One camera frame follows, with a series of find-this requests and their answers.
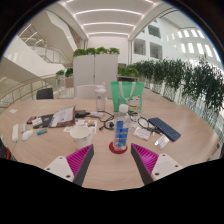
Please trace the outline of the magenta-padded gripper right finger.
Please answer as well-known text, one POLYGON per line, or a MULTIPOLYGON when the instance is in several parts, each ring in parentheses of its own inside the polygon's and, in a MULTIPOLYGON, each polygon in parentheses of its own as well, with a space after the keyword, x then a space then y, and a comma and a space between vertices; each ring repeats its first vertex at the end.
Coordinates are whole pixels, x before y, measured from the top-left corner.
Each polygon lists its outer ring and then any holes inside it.
POLYGON ((168 154, 158 155, 134 143, 131 144, 131 154, 145 185, 182 169, 182 166, 168 154))

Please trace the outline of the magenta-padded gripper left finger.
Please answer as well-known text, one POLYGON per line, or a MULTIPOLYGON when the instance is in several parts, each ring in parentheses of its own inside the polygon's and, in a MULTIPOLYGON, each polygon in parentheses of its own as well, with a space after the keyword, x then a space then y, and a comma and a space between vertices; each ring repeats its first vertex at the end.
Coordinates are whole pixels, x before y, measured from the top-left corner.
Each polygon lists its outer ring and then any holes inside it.
POLYGON ((93 155, 94 147, 88 145, 67 157, 58 156, 45 170, 81 186, 93 155))

